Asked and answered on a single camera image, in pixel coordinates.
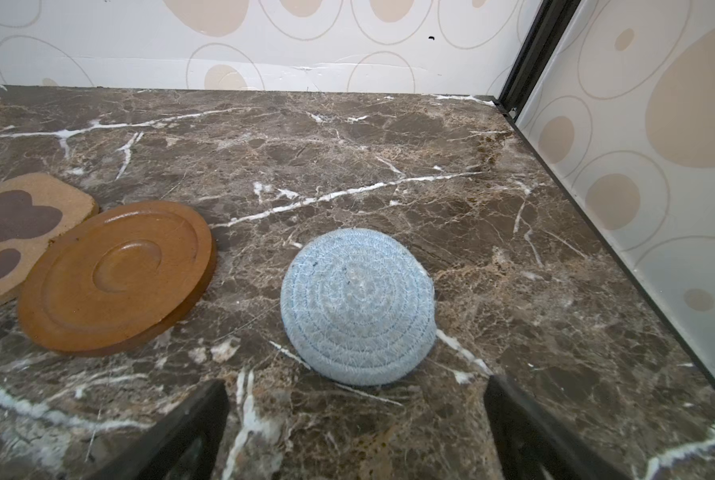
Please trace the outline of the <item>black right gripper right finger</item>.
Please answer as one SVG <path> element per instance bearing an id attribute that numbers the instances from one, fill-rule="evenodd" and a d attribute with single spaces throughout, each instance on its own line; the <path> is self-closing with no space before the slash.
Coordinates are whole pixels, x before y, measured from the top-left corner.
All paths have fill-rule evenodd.
<path id="1" fill-rule="evenodd" d="M 513 380 L 489 378 L 483 404 L 505 479 L 625 479 Z"/>

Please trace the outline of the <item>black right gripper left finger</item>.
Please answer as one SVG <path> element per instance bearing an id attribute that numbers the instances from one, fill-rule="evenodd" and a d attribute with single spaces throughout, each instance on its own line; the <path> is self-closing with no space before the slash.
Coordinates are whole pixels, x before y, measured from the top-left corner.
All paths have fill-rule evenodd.
<path id="1" fill-rule="evenodd" d="M 177 408 L 93 479 L 208 479 L 214 469 L 230 402 L 225 382 L 201 383 Z"/>

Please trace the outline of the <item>brown wooden round coaster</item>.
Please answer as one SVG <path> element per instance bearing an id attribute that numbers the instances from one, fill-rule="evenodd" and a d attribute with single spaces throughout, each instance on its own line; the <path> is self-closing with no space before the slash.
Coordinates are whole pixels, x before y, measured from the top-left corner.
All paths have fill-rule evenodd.
<path id="1" fill-rule="evenodd" d="M 211 230 L 189 206 L 113 208 L 61 235 L 36 262 L 18 298 L 19 325 L 61 354 L 131 350 L 189 314 L 216 264 Z"/>

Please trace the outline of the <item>light blue woven coaster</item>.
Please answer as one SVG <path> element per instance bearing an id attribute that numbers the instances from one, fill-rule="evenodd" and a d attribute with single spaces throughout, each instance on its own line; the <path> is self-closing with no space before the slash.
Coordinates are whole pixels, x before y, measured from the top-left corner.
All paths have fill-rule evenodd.
<path id="1" fill-rule="evenodd" d="M 350 386 L 407 376 L 437 339 L 431 276 L 403 244 L 371 229 L 307 243 L 285 273 L 279 306 L 298 356 Z"/>

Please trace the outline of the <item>cork paw print coaster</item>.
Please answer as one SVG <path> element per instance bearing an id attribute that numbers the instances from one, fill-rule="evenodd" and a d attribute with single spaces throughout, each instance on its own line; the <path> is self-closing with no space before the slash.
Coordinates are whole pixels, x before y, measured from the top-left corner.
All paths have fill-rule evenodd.
<path id="1" fill-rule="evenodd" d="M 0 306 L 13 300 L 58 236 L 95 216 L 92 196 L 45 173 L 0 184 Z"/>

